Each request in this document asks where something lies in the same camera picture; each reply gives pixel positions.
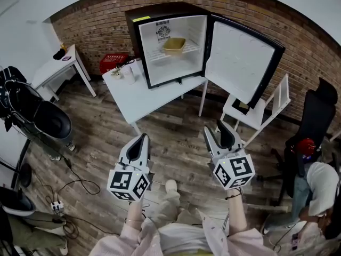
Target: mini fridge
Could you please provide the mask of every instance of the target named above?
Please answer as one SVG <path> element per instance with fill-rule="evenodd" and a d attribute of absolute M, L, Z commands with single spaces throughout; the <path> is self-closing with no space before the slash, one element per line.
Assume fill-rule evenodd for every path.
<path fill-rule="evenodd" d="M 149 89 L 201 75 L 254 108 L 285 50 L 259 31 L 188 3 L 125 13 Z M 165 53 L 170 38 L 185 38 L 182 54 Z"/>

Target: power strip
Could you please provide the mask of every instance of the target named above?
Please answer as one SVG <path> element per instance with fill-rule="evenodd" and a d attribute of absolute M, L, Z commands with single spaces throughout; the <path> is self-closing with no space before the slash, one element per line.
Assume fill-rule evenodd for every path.
<path fill-rule="evenodd" d="M 54 213 L 58 214 L 64 211 L 64 203 L 61 201 L 56 201 L 51 203 L 51 209 Z"/>

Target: yellow sticker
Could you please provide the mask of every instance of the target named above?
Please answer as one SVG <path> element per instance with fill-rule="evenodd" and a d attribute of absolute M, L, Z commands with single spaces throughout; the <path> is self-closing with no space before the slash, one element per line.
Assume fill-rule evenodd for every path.
<path fill-rule="evenodd" d="M 142 21 L 142 20 L 145 20 L 145 19 L 150 19 L 150 16 L 145 16 L 145 17 L 133 19 L 133 22 Z"/>

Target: pink shirt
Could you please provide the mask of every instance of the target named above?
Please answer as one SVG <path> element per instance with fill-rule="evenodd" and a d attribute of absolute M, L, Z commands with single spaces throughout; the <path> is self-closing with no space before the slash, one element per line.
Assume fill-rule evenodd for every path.
<path fill-rule="evenodd" d="M 219 256 L 274 256 L 263 245 L 263 236 L 256 229 L 226 237 L 223 230 L 208 216 L 200 213 L 207 243 L 214 255 Z M 98 241 L 90 256 L 161 256 L 160 235 L 153 222 L 146 218 L 142 230 L 124 224 L 120 236 L 107 236 Z"/>

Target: red object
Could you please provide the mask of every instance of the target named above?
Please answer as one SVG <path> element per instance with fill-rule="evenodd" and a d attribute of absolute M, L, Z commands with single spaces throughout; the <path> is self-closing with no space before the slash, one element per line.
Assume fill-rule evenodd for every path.
<path fill-rule="evenodd" d="M 297 145 L 296 149 L 303 155 L 312 156 L 314 154 L 316 145 L 312 139 L 302 139 Z"/>
<path fill-rule="evenodd" d="M 126 54 L 107 54 L 104 56 L 104 58 L 100 62 L 100 72 L 102 74 L 108 72 L 109 70 L 112 70 L 114 68 L 120 65 L 122 65 L 126 59 L 128 58 L 128 55 Z"/>

